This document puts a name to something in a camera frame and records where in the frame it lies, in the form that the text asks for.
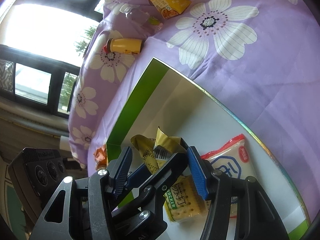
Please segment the white blue rice cracker packet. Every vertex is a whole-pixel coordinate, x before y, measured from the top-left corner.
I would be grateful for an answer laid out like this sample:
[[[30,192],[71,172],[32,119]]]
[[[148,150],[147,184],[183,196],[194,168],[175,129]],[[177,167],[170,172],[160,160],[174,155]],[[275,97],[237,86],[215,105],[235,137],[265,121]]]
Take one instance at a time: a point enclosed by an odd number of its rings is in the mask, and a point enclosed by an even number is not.
[[[218,150],[210,151],[202,155],[201,158],[209,161],[213,168],[222,171],[231,178],[256,177],[245,139],[243,134],[237,135]]]

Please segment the soda cracker packet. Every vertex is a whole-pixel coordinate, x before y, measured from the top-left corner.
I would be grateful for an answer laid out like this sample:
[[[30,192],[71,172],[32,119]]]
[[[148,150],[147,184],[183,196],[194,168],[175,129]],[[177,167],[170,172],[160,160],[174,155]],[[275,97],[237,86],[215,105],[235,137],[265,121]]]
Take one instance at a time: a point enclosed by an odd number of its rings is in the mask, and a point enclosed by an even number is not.
[[[206,213],[204,201],[197,193],[192,176],[173,185],[164,196],[164,207],[171,222],[182,222]]]

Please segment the gold dark snack bag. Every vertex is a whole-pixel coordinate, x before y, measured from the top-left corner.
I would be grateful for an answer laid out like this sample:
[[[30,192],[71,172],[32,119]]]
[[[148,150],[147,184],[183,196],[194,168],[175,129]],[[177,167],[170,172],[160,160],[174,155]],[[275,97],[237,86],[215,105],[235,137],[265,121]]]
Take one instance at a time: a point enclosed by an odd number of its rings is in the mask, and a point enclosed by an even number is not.
[[[131,138],[131,144],[138,150],[151,174],[155,174],[174,153],[186,153],[181,142],[182,138],[167,136],[159,127],[155,139],[141,134]]]

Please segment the brown orange snack bag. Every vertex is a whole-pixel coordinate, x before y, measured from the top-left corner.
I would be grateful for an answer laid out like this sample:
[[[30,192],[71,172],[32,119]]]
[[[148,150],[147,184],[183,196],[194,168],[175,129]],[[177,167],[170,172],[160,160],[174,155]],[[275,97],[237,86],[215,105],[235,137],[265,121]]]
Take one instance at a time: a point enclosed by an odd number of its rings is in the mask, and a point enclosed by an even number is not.
[[[95,159],[95,169],[97,171],[107,168],[108,155],[107,155],[106,145],[103,145],[100,148],[96,149],[93,155]]]

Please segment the green cardboard box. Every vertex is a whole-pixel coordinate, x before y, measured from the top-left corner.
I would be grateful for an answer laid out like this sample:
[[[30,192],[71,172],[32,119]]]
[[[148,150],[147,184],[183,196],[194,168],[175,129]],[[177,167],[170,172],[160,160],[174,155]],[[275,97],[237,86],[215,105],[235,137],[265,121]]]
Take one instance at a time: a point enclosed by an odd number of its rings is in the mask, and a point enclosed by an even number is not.
[[[106,143],[109,159],[141,134],[182,138],[205,154],[243,134],[262,185],[278,211],[290,239],[300,239],[310,225],[309,214],[293,181],[259,138],[223,104],[196,83],[157,59],[152,59],[133,89]]]

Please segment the yellow drink bottle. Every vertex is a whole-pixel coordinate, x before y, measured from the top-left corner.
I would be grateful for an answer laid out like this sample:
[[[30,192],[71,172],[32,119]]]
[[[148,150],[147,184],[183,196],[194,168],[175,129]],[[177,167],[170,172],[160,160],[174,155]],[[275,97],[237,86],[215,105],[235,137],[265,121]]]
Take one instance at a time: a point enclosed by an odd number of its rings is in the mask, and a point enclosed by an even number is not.
[[[143,41],[135,38],[111,38],[104,45],[105,53],[121,53],[138,55],[143,47]]]

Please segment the purple floral bed sheet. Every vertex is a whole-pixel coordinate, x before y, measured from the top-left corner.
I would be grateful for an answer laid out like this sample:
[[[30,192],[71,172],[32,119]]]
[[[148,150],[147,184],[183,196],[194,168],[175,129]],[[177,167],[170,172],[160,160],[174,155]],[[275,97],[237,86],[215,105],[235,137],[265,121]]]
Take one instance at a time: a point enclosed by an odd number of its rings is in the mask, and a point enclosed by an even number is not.
[[[93,170],[93,153],[153,57],[222,102],[271,150],[319,211],[319,24],[303,0],[193,0],[153,36],[121,12],[161,18],[149,0],[105,0],[84,55],[69,116],[72,156]],[[138,55],[105,53],[111,38],[143,41]]]

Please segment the clear plastic water bottle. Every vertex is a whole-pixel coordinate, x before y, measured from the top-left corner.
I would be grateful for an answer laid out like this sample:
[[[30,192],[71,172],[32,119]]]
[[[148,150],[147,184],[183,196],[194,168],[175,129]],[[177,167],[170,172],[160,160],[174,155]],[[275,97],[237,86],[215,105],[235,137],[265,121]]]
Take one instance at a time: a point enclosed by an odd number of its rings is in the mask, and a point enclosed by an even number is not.
[[[163,27],[163,23],[160,20],[138,8],[127,8],[124,14],[135,27],[149,35],[155,35]]]

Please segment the yellow juice carton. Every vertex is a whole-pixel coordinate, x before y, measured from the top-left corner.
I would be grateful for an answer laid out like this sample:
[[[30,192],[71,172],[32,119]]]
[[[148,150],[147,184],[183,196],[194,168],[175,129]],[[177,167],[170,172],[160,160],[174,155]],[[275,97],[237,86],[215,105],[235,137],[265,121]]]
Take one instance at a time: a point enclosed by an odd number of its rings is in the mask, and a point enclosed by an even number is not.
[[[181,15],[191,4],[190,0],[149,0],[164,19]]]

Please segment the black window frame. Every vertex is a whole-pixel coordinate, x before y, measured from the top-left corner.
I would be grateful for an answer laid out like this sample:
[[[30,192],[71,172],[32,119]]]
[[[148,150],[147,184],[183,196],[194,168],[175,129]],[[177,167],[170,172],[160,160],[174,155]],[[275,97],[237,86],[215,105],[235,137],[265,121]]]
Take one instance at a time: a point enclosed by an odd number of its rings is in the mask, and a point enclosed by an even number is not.
[[[68,118],[103,0],[1,0],[1,97]]]

